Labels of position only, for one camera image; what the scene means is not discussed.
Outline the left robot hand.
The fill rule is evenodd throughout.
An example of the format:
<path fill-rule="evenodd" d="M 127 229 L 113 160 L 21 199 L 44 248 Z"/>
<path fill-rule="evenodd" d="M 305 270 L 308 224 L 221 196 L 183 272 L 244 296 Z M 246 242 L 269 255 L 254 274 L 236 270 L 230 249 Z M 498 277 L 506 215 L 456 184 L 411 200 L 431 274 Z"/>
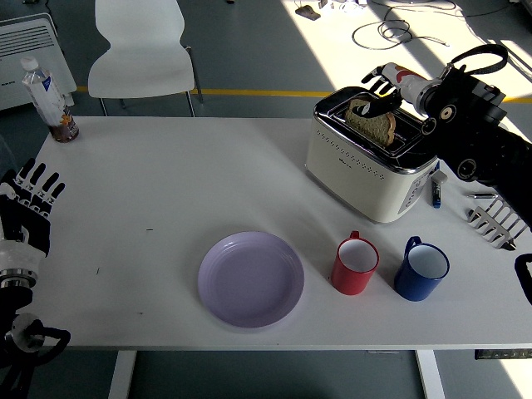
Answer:
<path fill-rule="evenodd" d="M 66 185 L 33 158 L 1 178 L 1 269 L 35 274 L 50 250 L 52 207 Z"/>

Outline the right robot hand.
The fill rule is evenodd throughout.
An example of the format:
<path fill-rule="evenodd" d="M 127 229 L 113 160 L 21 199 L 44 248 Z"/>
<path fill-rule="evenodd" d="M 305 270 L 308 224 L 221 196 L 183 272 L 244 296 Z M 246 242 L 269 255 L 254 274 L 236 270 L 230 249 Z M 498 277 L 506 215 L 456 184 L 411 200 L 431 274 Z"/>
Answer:
<path fill-rule="evenodd" d="M 356 116 L 368 119 L 384 115 L 399 108 L 403 101 L 413 105 L 419 114 L 426 114 L 422 98 L 428 80 L 423 76 L 419 76 L 396 63 L 388 62 L 369 72 L 363 77 L 362 83 L 368 83 L 372 79 L 376 79 L 376 81 L 371 86 L 370 91 L 378 91 L 382 97 L 368 102 L 366 105 L 351 106 L 352 112 Z"/>

